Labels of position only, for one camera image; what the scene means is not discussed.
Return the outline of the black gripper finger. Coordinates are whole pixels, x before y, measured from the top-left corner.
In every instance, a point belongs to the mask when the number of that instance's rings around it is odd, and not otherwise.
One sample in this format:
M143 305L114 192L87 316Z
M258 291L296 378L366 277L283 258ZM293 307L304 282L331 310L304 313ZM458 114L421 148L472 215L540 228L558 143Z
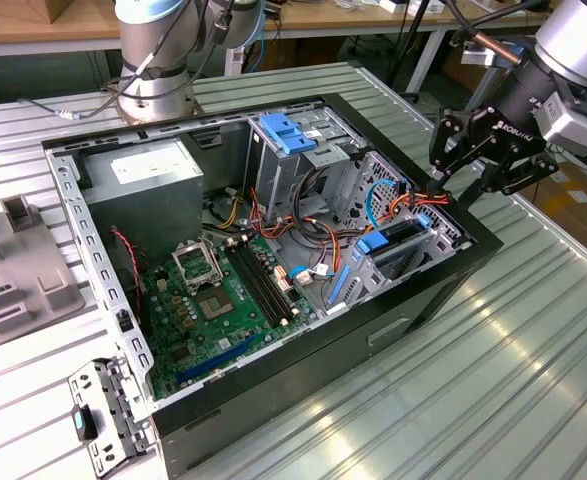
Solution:
M475 201L482 193L499 191L498 169L490 165L489 153L497 151L498 111L486 107L473 112L440 109L429 144L429 162L434 169L426 186L429 199L447 195L444 186L463 167L485 158L482 175L459 198Z
M484 193L512 195L559 170L545 150L529 155L523 147L510 146L498 160L486 160L481 176L459 196L461 206L471 206Z

